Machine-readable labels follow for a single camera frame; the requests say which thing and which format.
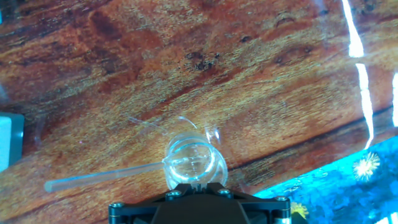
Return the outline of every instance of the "clear plastic cup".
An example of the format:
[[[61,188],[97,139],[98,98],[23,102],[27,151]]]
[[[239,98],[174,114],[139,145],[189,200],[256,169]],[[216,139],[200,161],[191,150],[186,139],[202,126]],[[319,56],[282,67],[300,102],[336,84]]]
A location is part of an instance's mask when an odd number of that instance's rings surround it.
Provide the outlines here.
[[[224,157],[201,134],[186,132],[175,136],[169,143],[164,162],[169,189],[178,184],[206,184],[219,182],[225,185],[228,169]],[[173,161],[185,162],[176,164]]]

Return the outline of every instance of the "clear plastic tube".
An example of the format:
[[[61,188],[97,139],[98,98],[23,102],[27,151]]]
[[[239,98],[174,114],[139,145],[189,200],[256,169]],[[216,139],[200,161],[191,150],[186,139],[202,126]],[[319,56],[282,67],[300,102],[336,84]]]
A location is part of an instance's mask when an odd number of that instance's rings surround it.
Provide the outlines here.
[[[47,192],[54,192],[58,190],[70,189],[72,187],[81,187],[88,184],[95,184],[107,180],[113,180],[120,177],[128,177],[131,175],[141,174],[165,167],[164,162],[156,162],[143,166],[130,167],[126,169],[113,170],[108,172],[101,172],[97,174],[89,174],[78,177],[69,177],[60,180],[50,180],[44,184],[44,189]]]

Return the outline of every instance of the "screw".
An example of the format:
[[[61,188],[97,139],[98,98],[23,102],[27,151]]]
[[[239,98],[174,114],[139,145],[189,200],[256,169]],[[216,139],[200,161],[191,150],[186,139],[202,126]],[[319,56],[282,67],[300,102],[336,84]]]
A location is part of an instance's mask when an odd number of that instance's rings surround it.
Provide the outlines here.
[[[179,190],[172,190],[169,193],[166,194],[167,196],[180,196],[181,195],[181,191]]]
[[[110,204],[109,206],[113,207],[113,208],[121,208],[124,206],[124,203],[123,202],[114,202],[114,203]]]
[[[285,197],[285,196],[276,196],[275,199],[278,200],[278,201],[284,201],[284,200],[287,200],[287,197]]]
[[[229,190],[228,189],[219,189],[217,192],[219,194],[229,194]]]

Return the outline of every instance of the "wood grain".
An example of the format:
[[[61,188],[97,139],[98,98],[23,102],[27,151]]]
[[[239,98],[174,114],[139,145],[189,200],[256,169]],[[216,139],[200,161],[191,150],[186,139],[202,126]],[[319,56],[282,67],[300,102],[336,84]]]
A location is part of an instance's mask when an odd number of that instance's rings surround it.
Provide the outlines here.
[[[160,161],[172,135],[220,134],[228,186],[255,193],[361,150],[356,63],[374,143],[396,135],[398,1],[4,1],[0,111],[26,118],[23,158],[0,174],[2,223],[106,223],[107,204],[167,190],[161,170],[48,194],[46,180]]]

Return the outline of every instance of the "blue patterned surface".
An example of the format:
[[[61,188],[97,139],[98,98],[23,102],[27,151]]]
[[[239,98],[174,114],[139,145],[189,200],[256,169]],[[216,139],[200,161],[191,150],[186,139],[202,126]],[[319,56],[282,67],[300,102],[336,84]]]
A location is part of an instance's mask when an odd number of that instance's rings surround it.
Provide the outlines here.
[[[369,152],[380,166],[369,181],[355,179],[353,164]],[[398,212],[398,137],[257,193],[285,195],[307,207],[309,223],[377,223]]]

